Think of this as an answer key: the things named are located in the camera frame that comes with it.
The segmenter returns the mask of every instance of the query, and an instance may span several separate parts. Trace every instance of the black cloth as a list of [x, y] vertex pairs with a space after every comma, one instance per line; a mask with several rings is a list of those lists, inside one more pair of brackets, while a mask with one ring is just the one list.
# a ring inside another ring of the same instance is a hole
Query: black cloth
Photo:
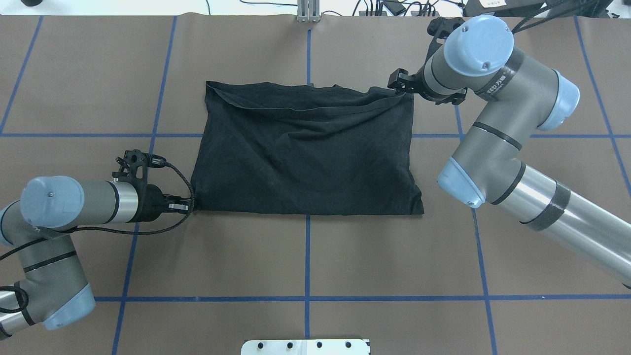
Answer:
[[207, 81], [206, 107], [192, 175], [199, 210], [423, 213], [410, 94]]

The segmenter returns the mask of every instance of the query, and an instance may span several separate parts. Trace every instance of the power strip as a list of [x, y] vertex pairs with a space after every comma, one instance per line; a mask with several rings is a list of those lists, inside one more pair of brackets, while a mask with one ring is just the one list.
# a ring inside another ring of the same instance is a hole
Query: power strip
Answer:
[[[418, 16], [418, 13], [420, 11], [412, 11], [412, 16]], [[425, 16], [425, 17], [439, 17], [440, 15], [438, 14], [438, 11], [436, 11], [436, 15], [433, 15], [433, 11], [430, 11], [430, 13]]]
[[[359, 15], [360, 15], [360, 16], [366, 16], [366, 11], [359, 11]], [[383, 11], [383, 12], [381, 13], [381, 16], [387, 16], [387, 15], [388, 15], [388, 13], [387, 13], [387, 12], [385, 12], [385, 11]]]

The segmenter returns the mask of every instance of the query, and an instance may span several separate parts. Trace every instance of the black device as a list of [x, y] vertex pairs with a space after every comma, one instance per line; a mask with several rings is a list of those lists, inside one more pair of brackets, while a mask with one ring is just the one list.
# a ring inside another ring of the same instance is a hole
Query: black device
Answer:
[[482, 6], [484, 0], [469, 0], [464, 6], [465, 16], [478, 16], [482, 14], [497, 17], [526, 17], [541, 8], [542, 0], [505, 0], [506, 5], [494, 8]]
[[[447, 19], [439, 17], [433, 19], [427, 27], [427, 33], [433, 37], [432, 42], [427, 50], [427, 56], [425, 57], [425, 64], [433, 56], [434, 53], [442, 46], [438, 42], [439, 39], [445, 40], [451, 32], [455, 31], [464, 23], [464, 19], [457, 17]], [[395, 89], [397, 92], [417, 93], [421, 95], [425, 100], [434, 101], [437, 105], [440, 104], [462, 104], [467, 96], [467, 88], [463, 88], [458, 92], [451, 95], [440, 95], [427, 90], [428, 86], [425, 82], [423, 72], [425, 71], [425, 65], [423, 65], [418, 72], [414, 75], [409, 75], [408, 71], [399, 68], [390, 74], [388, 80], [388, 88]]]
[[112, 177], [131, 184], [138, 194], [138, 211], [130, 222], [151, 222], [162, 213], [188, 213], [190, 199], [165, 195], [159, 187], [147, 183], [148, 169], [165, 167], [166, 159], [134, 149], [126, 150], [123, 158], [116, 158], [116, 162], [120, 168], [112, 172]]
[[397, 1], [384, 1], [384, 6], [390, 10], [394, 16], [399, 16], [405, 12], [405, 6]]
[[22, 0], [22, 3], [26, 6], [37, 6], [42, 3], [43, 0]]

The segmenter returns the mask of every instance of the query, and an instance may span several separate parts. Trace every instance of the blue tape line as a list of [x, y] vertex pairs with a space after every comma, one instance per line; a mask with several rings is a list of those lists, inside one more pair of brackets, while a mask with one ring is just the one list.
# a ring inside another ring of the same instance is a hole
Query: blue tape line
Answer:
[[160, 84], [160, 95], [158, 96], [158, 106], [156, 107], [156, 117], [153, 121], [153, 131], [151, 132], [151, 143], [149, 144], [149, 154], [153, 153], [153, 146], [156, 142], [158, 133], [158, 123], [160, 122], [160, 112], [162, 111], [162, 99], [164, 98], [164, 87], [167, 85], [168, 64], [171, 62], [171, 50], [173, 49], [173, 38], [175, 37], [175, 26], [177, 24], [177, 16], [173, 16], [171, 24], [171, 36], [168, 40], [167, 59], [164, 62], [164, 72], [162, 73], [162, 83]]
[[[119, 302], [121, 297], [95, 297], [97, 302]], [[310, 296], [311, 302], [441, 302], [441, 301], [555, 301], [578, 299], [631, 299], [631, 294], [515, 294], [462, 296]], [[127, 297], [126, 302], [304, 302], [303, 296], [225, 296], [225, 297]]]
[[487, 273], [484, 268], [484, 256], [482, 254], [482, 242], [480, 241], [480, 227], [478, 226], [478, 216], [475, 209], [471, 209], [473, 214], [473, 224], [475, 225], [475, 239], [478, 245], [478, 262], [480, 264], [480, 277], [482, 278], [482, 291], [484, 293], [484, 305], [487, 309], [488, 334], [491, 339], [491, 351], [497, 355], [497, 342], [495, 341], [495, 326], [493, 325], [493, 314], [491, 312], [491, 302], [488, 297]]
[[116, 333], [114, 334], [114, 344], [112, 345], [112, 355], [116, 355], [118, 351], [118, 344], [121, 338], [122, 320], [125, 315], [125, 304], [127, 299], [127, 291], [129, 290], [129, 281], [131, 280], [131, 269], [134, 265], [134, 254], [136, 254], [136, 242], [138, 240], [138, 230], [140, 224], [136, 223], [134, 227], [134, 236], [131, 240], [131, 247], [129, 249], [129, 259], [127, 260], [127, 270], [125, 272], [125, 284], [122, 289], [121, 307], [119, 308], [119, 317], [116, 322]]
[[305, 339], [310, 338], [310, 297], [311, 297], [311, 216], [305, 222]]
[[94, 297], [96, 302], [121, 302], [122, 297]]
[[[454, 106], [456, 112], [456, 124], [458, 125], [458, 133], [460, 141], [464, 139], [463, 123], [460, 118], [460, 108]], [[484, 268], [484, 256], [482, 253], [482, 242], [480, 240], [480, 227], [478, 225], [478, 215], [476, 215], [475, 209], [471, 209], [473, 216], [473, 225], [475, 227], [475, 239], [478, 247], [478, 264], [480, 266], [480, 279], [482, 281], [482, 291], [484, 293], [484, 305], [487, 310], [487, 323], [488, 323], [488, 335], [491, 340], [491, 351], [493, 355], [497, 355], [497, 342], [495, 341], [495, 326], [493, 325], [493, 314], [491, 312], [491, 301], [488, 297], [488, 285], [487, 285], [487, 272]]]
[[604, 109], [603, 99], [600, 96], [600, 91], [598, 90], [598, 85], [596, 84], [594, 73], [592, 72], [591, 65], [589, 64], [589, 58], [587, 57], [587, 51], [585, 50], [585, 43], [583, 43], [583, 36], [581, 34], [581, 26], [579, 25], [579, 19], [576, 16], [574, 16], [574, 25], [576, 26], [576, 34], [579, 36], [579, 43], [581, 45], [583, 59], [585, 60], [585, 66], [587, 67], [587, 73], [589, 74], [589, 79], [591, 80], [592, 86], [594, 87], [594, 92], [596, 93], [596, 99], [598, 100], [600, 111], [603, 113], [604, 124], [605, 126], [607, 126], [607, 132], [609, 132], [611, 145], [613, 145], [613, 151], [616, 154], [616, 159], [618, 160], [618, 165], [620, 166], [620, 172], [622, 173], [622, 178], [624, 179], [625, 184], [627, 185], [627, 193], [629, 194], [629, 197], [631, 197], [631, 183], [629, 183], [627, 170], [625, 169], [625, 165], [622, 162], [622, 156], [620, 155], [618, 144], [616, 143], [616, 138], [613, 135], [613, 130], [611, 129], [611, 123], [609, 122], [609, 117], [607, 116], [607, 111]]
[[2, 133], [6, 138], [202, 138], [202, 133]]
[[307, 30], [307, 84], [311, 84], [311, 30]]
[[0, 123], [0, 133], [3, 132], [4, 126], [6, 125], [6, 121], [7, 119], [9, 119], [9, 113], [11, 112], [11, 106], [13, 105], [13, 100], [15, 99], [15, 95], [18, 93], [18, 87], [20, 87], [20, 81], [22, 81], [22, 76], [24, 75], [24, 71], [27, 68], [28, 60], [31, 57], [31, 52], [33, 52], [33, 46], [35, 46], [35, 40], [37, 40], [37, 35], [39, 34], [39, 30], [42, 27], [43, 20], [44, 20], [44, 17], [40, 16], [40, 19], [37, 22], [37, 27], [35, 27], [35, 33], [33, 33], [33, 38], [31, 39], [31, 44], [28, 46], [27, 54], [24, 57], [24, 61], [22, 62], [20, 73], [18, 74], [18, 78], [15, 81], [15, 85], [13, 86], [13, 91], [11, 92], [9, 103], [6, 106], [4, 117], [2, 118], [2, 122]]
[[312, 296], [313, 302], [484, 301], [484, 296]]
[[151, 133], [3, 133], [13, 138], [149, 138]]
[[454, 105], [454, 110], [456, 112], [456, 124], [458, 125], [458, 134], [462, 138], [463, 133], [463, 123], [460, 120], [460, 107]]
[[489, 296], [491, 301], [554, 301], [559, 299], [631, 299], [631, 294], [522, 294]]
[[128, 297], [127, 302], [304, 302], [303, 296]]

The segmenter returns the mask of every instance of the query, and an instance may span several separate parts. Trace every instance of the black cable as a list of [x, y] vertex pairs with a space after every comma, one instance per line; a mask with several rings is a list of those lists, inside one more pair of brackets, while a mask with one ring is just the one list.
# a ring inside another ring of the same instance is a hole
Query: black cable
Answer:
[[18, 299], [18, 307], [14, 310], [0, 307], [2, 313], [18, 313], [25, 310], [28, 306], [28, 294], [23, 288], [16, 286], [0, 286], [0, 291], [15, 292], [15, 298]]
[[353, 9], [353, 14], [351, 16], [354, 16], [355, 12], [357, 12], [357, 8], [359, 7], [360, 2], [362, 2], [362, 0], [357, 0], [357, 3], [355, 4], [355, 8]]
[[37, 243], [41, 243], [41, 242], [46, 241], [46, 240], [48, 240], [48, 239], [46, 239], [46, 238], [40, 238], [40, 239], [36, 239], [36, 240], [34, 240], [34, 241], [30, 241], [30, 242], [28, 242], [27, 244], [23, 244], [23, 245], [21, 245], [21, 246], [19, 246], [19, 247], [15, 248], [15, 249], [13, 249], [13, 250], [9, 251], [8, 253], [5, 253], [5, 254], [3, 254], [2, 256], [0, 256], [0, 261], [1, 261], [1, 260], [6, 259], [7, 257], [11, 256], [12, 254], [17, 253], [18, 251], [20, 251], [20, 250], [22, 250], [22, 249], [24, 249], [24, 248], [28, 248], [28, 247], [29, 247], [29, 246], [31, 246], [31, 245], [35, 245], [35, 244], [37, 244]]
[[418, 14], [416, 14], [417, 16], [425, 16], [425, 13], [429, 13], [430, 11], [430, 2], [427, 1], [427, 3], [425, 3], [425, 5], [423, 5], [423, 10], [419, 11]]
[[160, 229], [158, 231], [151, 231], [151, 232], [120, 231], [118, 229], [109, 229], [109, 228], [103, 228], [103, 227], [74, 227], [74, 228], [68, 229], [67, 231], [64, 231], [63, 233], [74, 233], [74, 232], [78, 232], [78, 231], [101, 231], [101, 232], [110, 232], [110, 233], [127, 234], [127, 235], [149, 236], [149, 235], [152, 235], [152, 234], [159, 234], [159, 233], [168, 232], [168, 231], [171, 231], [171, 230], [173, 230], [175, 228], [178, 228], [193, 213], [193, 209], [195, 208], [195, 194], [193, 193], [193, 187], [191, 186], [191, 183], [186, 179], [186, 177], [173, 164], [171, 164], [169, 162], [165, 162], [164, 166], [173, 169], [175, 171], [175, 173], [178, 176], [180, 176], [180, 178], [186, 184], [186, 187], [188, 187], [189, 191], [191, 192], [191, 202], [189, 204], [189, 209], [188, 209], [188, 211], [186, 211], [186, 214], [184, 215], [184, 217], [182, 219], [180, 219], [180, 221], [178, 223], [176, 223], [176, 224], [174, 224], [174, 225], [172, 225], [172, 226], [170, 226], [168, 228]]
[[296, 6], [296, 7], [298, 6], [298, 4], [255, 3], [255, 2], [252, 2], [252, 1], [244, 1], [244, 0], [239, 0], [239, 1], [241, 3], [244, 3], [244, 4], [252, 4], [252, 5], [261, 5], [261, 4], [263, 4], [263, 5], [280, 5], [280, 6]]
[[438, 4], [438, 2], [439, 2], [439, 1], [440, 1], [440, 0], [436, 0], [436, 2], [434, 2], [434, 3], [432, 4], [432, 7], [430, 8], [430, 11], [433, 9], [433, 11], [432, 11], [432, 16], [436, 16], [436, 4]]
[[333, 11], [333, 10], [326, 10], [326, 11], [323, 11], [323, 12], [322, 12], [322, 15], [324, 15], [325, 13], [334, 13], [334, 14], [336, 14], [336, 15], [338, 15], [338, 16], [343, 16], [343, 15], [341, 15], [339, 12], [335, 12], [335, 11]]
[[537, 9], [536, 11], [533, 11], [530, 15], [524, 17], [515, 27], [513, 27], [512, 29], [512, 33], [515, 34], [519, 31], [521, 31], [521, 27], [528, 21], [532, 20], [535, 16], [537, 16], [540, 13], [544, 13], [545, 11], [548, 11], [549, 9], [552, 8], [556, 8], [557, 6], [563, 4], [564, 2], [566, 2], [567, 0], [558, 0], [554, 3], [551, 4], [547, 4], [546, 6]]
[[512, 29], [512, 33], [513, 33], [513, 34], [515, 34], [515, 33], [521, 32], [521, 31], [523, 31], [523, 30], [527, 30], [527, 29], [529, 29], [529, 28], [533, 28], [533, 27], [538, 26], [538, 25], [540, 25], [540, 24], [542, 24], [542, 23], [545, 23], [545, 22], [548, 22], [548, 21], [553, 20], [553, 19], [555, 19], [555, 18], [561, 17], [561, 16], [563, 16], [563, 15], [565, 15], [565, 14], [567, 14], [567, 13], [571, 13], [571, 12], [573, 12], [573, 11], [577, 10], [577, 9], [581, 9], [581, 8], [583, 8], [583, 7], [585, 7], [585, 6], [590, 6], [590, 5], [596, 4], [596, 3], [598, 3], [598, 1], [599, 1], [599, 0], [592, 0], [592, 1], [588, 1], [588, 2], [586, 2], [586, 3], [584, 3], [584, 4], [580, 4], [580, 5], [578, 5], [578, 6], [571, 7], [571, 8], [569, 8], [569, 9], [567, 9], [567, 10], [563, 11], [563, 12], [557, 13], [557, 14], [556, 14], [556, 15], [554, 15], [554, 16], [551, 16], [551, 17], [545, 18], [545, 19], [543, 19], [543, 20], [540, 20], [540, 21], [537, 21], [537, 22], [531, 23], [531, 24], [529, 24], [529, 25], [527, 25], [527, 26], [524, 26], [524, 24], [525, 24], [526, 22], [528, 22], [528, 21], [532, 20], [532, 19], [533, 19], [536, 15], [538, 15], [538, 14], [540, 14], [540, 13], [544, 13], [545, 11], [548, 11], [548, 10], [550, 10], [550, 9], [556, 8], [557, 6], [559, 6], [559, 5], [563, 4], [563, 3], [565, 3], [566, 1], [567, 1], [567, 0], [558, 0], [558, 1], [557, 1], [557, 2], [555, 2], [555, 3], [552, 3], [552, 4], [548, 5], [548, 6], [544, 6], [544, 7], [542, 7], [541, 9], [539, 9], [539, 10], [535, 11], [533, 14], [528, 15], [527, 17], [525, 17], [523, 20], [521, 20], [521, 21], [520, 21], [520, 22], [519, 22], [519, 23], [518, 23], [518, 24], [517, 24], [517, 25], [516, 25], [516, 26]]
[[[9, 251], [8, 253], [3, 254], [2, 256], [0, 256], [0, 261], [6, 259], [7, 257], [17, 253], [18, 251], [28, 248], [31, 245], [35, 245], [37, 243], [41, 243], [43, 241], [47, 241], [48, 239], [46, 238], [39, 238], [36, 239], [34, 241], [30, 241], [26, 244], [23, 244], [11, 251]], [[9, 291], [9, 292], [15, 292], [15, 298], [18, 300], [18, 307], [14, 310], [10, 310], [7, 308], [2, 308], [0, 307], [0, 312], [2, 313], [17, 313], [17, 312], [22, 312], [23, 310], [25, 310], [28, 306], [28, 294], [26, 291], [24, 291], [24, 289], [17, 287], [17, 286], [0, 286], [0, 291]]]
[[408, 14], [408, 11], [410, 10], [410, 8], [412, 7], [412, 5], [417, 4], [418, 5], [418, 12], [420, 13], [423, 10], [423, 4], [420, 1], [414, 1], [413, 3], [411, 3], [410, 5], [408, 5], [408, 8], [405, 9], [405, 12], [403, 13], [403, 16]]
[[443, 0], [443, 1], [446, 1], [446, 2], [454, 4], [454, 5], [457, 5], [459, 8], [463, 8], [464, 7], [464, 3], [462, 1], [460, 3], [457, 3], [457, 2], [451, 1], [451, 0]]

